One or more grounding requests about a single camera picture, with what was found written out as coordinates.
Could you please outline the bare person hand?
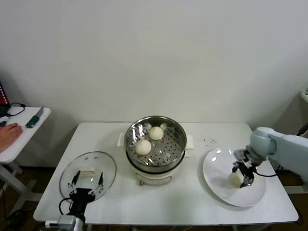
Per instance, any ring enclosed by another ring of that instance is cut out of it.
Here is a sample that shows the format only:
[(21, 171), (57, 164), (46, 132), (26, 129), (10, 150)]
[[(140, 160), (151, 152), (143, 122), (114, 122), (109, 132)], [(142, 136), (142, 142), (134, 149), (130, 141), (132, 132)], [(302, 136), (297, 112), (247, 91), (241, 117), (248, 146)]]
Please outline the bare person hand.
[(23, 133), (22, 127), (13, 123), (0, 128), (0, 152), (8, 149)]

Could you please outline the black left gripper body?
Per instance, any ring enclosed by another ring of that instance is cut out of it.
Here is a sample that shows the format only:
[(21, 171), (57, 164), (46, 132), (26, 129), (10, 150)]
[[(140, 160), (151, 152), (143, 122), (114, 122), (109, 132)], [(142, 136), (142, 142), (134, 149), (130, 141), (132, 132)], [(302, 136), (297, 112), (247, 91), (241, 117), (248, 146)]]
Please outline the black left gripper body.
[(77, 188), (75, 191), (69, 193), (72, 206), (67, 215), (75, 216), (76, 218), (85, 218), (84, 213), (88, 203), (95, 200), (95, 195), (91, 193), (91, 189)]

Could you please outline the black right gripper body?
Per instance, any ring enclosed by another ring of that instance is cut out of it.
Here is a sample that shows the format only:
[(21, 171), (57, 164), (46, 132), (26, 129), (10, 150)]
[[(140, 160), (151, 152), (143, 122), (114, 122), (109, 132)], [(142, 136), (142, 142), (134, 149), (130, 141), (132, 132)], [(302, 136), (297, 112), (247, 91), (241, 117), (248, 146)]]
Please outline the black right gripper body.
[(244, 162), (237, 161), (238, 169), (244, 179), (253, 180), (255, 178), (253, 167), (247, 167)]

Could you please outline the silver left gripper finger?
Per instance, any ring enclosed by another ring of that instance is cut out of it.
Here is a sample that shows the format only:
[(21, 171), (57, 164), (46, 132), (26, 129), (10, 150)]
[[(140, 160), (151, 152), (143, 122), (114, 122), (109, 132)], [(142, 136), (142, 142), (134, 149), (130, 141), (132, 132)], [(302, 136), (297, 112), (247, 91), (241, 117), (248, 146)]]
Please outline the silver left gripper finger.
[(99, 196), (103, 192), (103, 172), (99, 174), (99, 178), (97, 180), (97, 184), (88, 192), (89, 195)]
[(74, 175), (72, 181), (70, 183), (68, 183), (69, 194), (76, 194), (77, 193), (76, 184), (77, 184), (79, 175), (80, 175), (80, 170), (76, 173), (76, 175)]

